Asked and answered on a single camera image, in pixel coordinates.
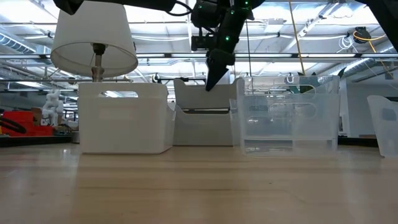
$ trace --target lamp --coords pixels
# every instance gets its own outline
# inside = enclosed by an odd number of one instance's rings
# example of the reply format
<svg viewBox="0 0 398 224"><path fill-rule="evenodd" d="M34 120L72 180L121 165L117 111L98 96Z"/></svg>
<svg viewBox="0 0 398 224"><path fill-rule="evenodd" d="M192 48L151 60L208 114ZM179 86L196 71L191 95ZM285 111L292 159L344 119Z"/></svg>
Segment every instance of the lamp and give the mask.
<svg viewBox="0 0 398 224"><path fill-rule="evenodd" d="M124 7L85 1L73 16L60 11L51 60L59 69L93 77L94 82L136 69Z"/></svg>

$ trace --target table surface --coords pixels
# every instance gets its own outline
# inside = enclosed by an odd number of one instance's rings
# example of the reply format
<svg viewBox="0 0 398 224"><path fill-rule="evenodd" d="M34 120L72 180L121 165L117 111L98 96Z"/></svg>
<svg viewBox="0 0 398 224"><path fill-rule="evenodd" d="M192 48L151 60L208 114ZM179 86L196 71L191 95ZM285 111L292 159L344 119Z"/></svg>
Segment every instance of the table surface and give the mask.
<svg viewBox="0 0 398 224"><path fill-rule="evenodd" d="M398 161L374 149L254 159L231 147L78 147L0 149L0 223L398 223Z"/></svg>

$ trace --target ceiling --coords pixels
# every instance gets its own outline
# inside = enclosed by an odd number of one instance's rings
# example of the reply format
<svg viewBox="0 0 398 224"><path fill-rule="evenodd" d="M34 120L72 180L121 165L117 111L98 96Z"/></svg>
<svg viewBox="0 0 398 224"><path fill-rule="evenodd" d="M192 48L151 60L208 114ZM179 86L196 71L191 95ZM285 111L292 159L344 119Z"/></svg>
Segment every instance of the ceiling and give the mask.
<svg viewBox="0 0 398 224"><path fill-rule="evenodd" d="M193 7L195 2L196 0L187 0L186 3ZM355 50L369 52L368 44L354 43L345 48L342 48L342 44L339 45L344 35L352 34L355 27L359 26L366 27L373 38L384 35L383 29L365 5L350 0L347 0L346 4L332 5L333 8L339 5L338 9L330 10L332 13L324 14L325 19L317 21L316 18L319 17L322 9L330 8L328 1L293 1L292 8L297 30L310 27L299 42L302 52L333 54L349 53ZM191 25L189 16L173 17L161 11L131 6L125 6L125 8L138 54L191 53L190 35L197 35L198 29ZM185 10L183 7L175 6L172 12L181 13ZM58 13L59 9L52 0L2 0L0 1L0 33L11 35L19 42L36 48L36 53L47 54L52 47L53 36L56 35ZM236 46L236 53L247 53L249 49L252 54L298 52L287 1L266 1L263 5L255 8L253 13L255 20L248 21L247 27L244 27L241 41ZM387 37L376 40L373 44L377 46L383 42L388 42ZM0 54L20 54L20 52L0 46ZM22 66L41 77L44 77L45 73L47 75L51 73L56 78L84 78L57 71L49 61L47 63L33 61L28 63L23 59L14 59L7 60L7 62ZM303 66L307 73L321 73L335 65L336 63L333 62L305 62ZM247 60L236 62L236 65L230 69L231 73L236 76L244 76L250 71L253 75L281 75L289 72L296 74L301 71L301 65L297 59L293 62L256 61L249 66ZM134 80L134 82L149 82L155 73L165 77L205 77L207 67L204 61L194 58L191 60L174 60L172 58L147 60L143 58L136 72L124 77ZM67 83L60 84L60 87L77 88L76 85Z"/></svg>

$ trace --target clear plastic bin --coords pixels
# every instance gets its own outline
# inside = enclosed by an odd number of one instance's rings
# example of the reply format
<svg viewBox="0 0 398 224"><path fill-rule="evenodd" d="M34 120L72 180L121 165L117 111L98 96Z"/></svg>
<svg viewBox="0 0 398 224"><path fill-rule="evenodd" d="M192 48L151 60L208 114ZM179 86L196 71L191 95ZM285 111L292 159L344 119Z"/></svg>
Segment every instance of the clear plastic bin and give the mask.
<svg viewBox="0 0 398 224"><path fill-rule="evenodd" d="M230 100L234 145L248 156L325 156L337 150L339 80L252 77L238 80Z"/></svg>
<svg viewBox="0 0 398 224"><path fill-rule="evenodd" d="M382 96L369 96L368 103L380 154L398 157L398 103Z"/></svg>

